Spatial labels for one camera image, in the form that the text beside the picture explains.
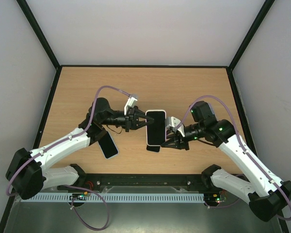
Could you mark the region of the lilac phone case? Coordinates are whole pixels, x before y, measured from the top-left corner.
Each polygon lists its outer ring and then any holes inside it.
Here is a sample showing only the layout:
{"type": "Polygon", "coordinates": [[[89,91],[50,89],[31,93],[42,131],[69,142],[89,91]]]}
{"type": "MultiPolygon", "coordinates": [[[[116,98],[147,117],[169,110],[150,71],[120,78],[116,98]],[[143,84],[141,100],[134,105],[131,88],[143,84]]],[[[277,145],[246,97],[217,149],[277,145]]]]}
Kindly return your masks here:
{"type": "Polygon", "coordinates": [[[211,111],[212,115],[214,115],[215,113],[214,113],[214,110],[213,110],[212,105],[211,105],[210,103],[207,103],[207,104],[208,104],[208,106],[209,106],[209,108],[210,108],[210,111],[211,111]]]}

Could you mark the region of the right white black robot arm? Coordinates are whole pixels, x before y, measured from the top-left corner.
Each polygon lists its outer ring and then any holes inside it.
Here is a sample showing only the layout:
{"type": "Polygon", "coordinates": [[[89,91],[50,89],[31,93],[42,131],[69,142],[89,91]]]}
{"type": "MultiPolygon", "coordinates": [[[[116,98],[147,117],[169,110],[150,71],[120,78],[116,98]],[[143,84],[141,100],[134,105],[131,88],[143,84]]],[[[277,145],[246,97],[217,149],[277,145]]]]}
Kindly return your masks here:
{"type": "Polygon", "coordinates": [[[194,124],[184,126],[173,116],[165,121],[167,141],[163,148],[188,150],[189,142],[204,138],[225,153],[243,172],[245,179],[231,175],[218,165],[202,171],[202,185],[207,190],[224,189],[246,202],[256,217],[269,221],[291,200],[291,181],[282,181],[251,151],[245,141],[226,120],[217,120],[211,105],[198,101],[189,112],[194,124]]]}

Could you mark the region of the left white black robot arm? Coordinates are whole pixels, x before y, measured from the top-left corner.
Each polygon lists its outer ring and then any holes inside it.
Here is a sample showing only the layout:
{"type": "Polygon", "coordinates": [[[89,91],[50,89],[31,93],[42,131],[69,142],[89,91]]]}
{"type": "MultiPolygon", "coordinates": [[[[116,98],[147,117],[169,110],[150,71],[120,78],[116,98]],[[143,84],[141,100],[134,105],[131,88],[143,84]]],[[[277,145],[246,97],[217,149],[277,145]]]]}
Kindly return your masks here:
{"type": "Polygon", "coordinates": [[[104,126],[113,125],[129,132],[152,124],[154,119],[139,110],[135,102],[131,96],[123,111],[115,111],[106,98],[97,98],[85,120],[68,135],[31,151],[17,150],[5,175],[9,187],[27,200],[49,187],[82,184],[85,174],[79,166],[53,168],[53,165],[78,150],[101,143],[108,134],[104,126]]]}

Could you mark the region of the black phone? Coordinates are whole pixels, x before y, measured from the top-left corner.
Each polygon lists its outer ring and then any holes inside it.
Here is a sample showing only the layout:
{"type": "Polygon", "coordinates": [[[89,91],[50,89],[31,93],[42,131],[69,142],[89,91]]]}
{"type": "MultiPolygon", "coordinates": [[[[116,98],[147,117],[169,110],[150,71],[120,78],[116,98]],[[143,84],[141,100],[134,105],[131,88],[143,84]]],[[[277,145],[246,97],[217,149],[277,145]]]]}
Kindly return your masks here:
{"type": "Polygon", "coordinates": [[[158,153],[160,152],[160,148],[161,148],[160,146],[147,146],[146,150],[158,153]]]}

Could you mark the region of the beige phone case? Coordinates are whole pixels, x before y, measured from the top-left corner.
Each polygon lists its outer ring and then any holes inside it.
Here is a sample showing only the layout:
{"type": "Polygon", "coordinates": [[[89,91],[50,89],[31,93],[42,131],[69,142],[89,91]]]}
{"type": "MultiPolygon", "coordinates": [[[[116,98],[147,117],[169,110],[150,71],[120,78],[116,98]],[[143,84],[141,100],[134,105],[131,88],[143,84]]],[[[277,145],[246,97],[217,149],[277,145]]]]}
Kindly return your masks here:
{"type": "Polygon", "coordinates": [[[166,140],[166,111],[162,109],[147,110],[145,115],[153,119],[146,126],[146,142],[148,146],[160,146],[166,140]]]}

